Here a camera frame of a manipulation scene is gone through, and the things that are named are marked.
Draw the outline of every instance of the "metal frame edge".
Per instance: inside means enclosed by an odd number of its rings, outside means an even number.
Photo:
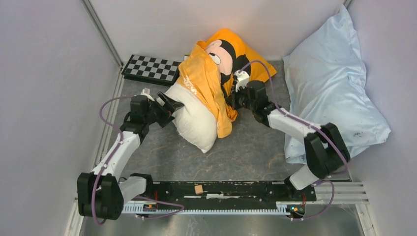
[[[90,0],[81,0],[84,7],[87,10],[87,13],[90,15],[91,20],[94,22],[95,27],[97,28],[98,32],[100,33],[101,37],[103,38],[104,42],[106,43],[107,47],[110,50],[110,53],[113,56],[113,59],[119,66],[123,66],[123,61],[121,60],[119,54],[117,53],[117,50],[112,43],[108,33],[106,32],[106,29],[103,26],[103,23],[101,23],[100,18],[97,15],[97,12],[95,11],[92,3]]]
[[[354,0],[345,0],[343,2],[343,5],[345,5],[346,9],[349,9],[349,7],[351,6],[351,4],[354,2]]]
[[[357,214],[364,236],[378,236],[372,220],[372,210],[370,205],[356,204]]]
[[[78,201],[72,204],[70,218],[65,228],[64,236],[79,236],[83,225],[83,216],[78,214]]]

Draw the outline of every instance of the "white wall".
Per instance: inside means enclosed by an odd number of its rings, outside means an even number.
[[[123,61],[132,54],[182,60],[197,40],[227,27],[266,59],[281,59],[343,0],[91,0]]]
[[[417,1],[356,0],[349,12],[367,66],[367,94],[392,133],[350,164],[382,236],[416,235]]]
[[[0,235],[62,235],[118,67],[79,0],[2,0],[0,32]]]

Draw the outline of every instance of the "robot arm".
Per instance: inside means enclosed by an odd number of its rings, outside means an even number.
[[[314,124],[295,117],[280,106],[277,109],[268,99],[265,84],[249,81],[249,75],[244,71],[235,73],[234,87],[226,102],[235,110],[242,107],[251,110],[257,122],[280,130],[304,144],[307,165],[284,181],[293,192],[324,179],[344,164],[330,145],[325,146],[327,141],[315,129],[320,129],[329,137],[346,162],[350,160],[346,145],[334,124]]]
[[[124,204],[148,191],[147,186],[152,185],[149,175],[132,174],[121,184],[118,180],[130,156],[148,134],[149,125],[157,122],[161,127],[165,127],[174,119],[172,114],[183,106],[161,92],[158,96],[164,101],[163,106],[145,92],[132,97],[130,112],[120,127],[123,139],[120,140],[119,134],[103,160],[90,173],[79,175],[77,188],[80,215],[92,216],[91,204],[96,178],[99,178],[94,195],[96,216],[111,220],[120,216]]]

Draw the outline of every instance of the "gray floor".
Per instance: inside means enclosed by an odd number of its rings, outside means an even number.
[[[272,61],[278,73],[273,77],[278,103],[289,109],[290,98],[284,80],[282,61]],[[149,88],[156,97],[168,87],[125,80],[122,95],[139,94]],[[115,123],[121,125],[130,111],[129,100],[119,103]],[[171,123],[165,128],[153,124],[142,145],[133,153],[122,172],[152,175],[154,180],[283,180],[301,165],[288,164],[284,158],[284,133],[255,121],[252,114],[239,110],[231,135],[217,139],[213,148],[203,154],[177,134]],[[111,143],[116,133],[112,134]]]
[[[324,206],[308,205],[307,215]],[[83,236],[363,236],[355,205],[331,206],[320,217],[290,222],[284,216],[268,215],[174,215],[142,221],[122,215],[116,221],[96,226],[84,220]]]

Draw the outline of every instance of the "small wooden block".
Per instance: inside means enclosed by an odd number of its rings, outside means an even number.
[[[196,190],[196,194],[202,194],[203,193],[203,186],[202,185],[196,185],[196,186],[194,186],[194,189]]]

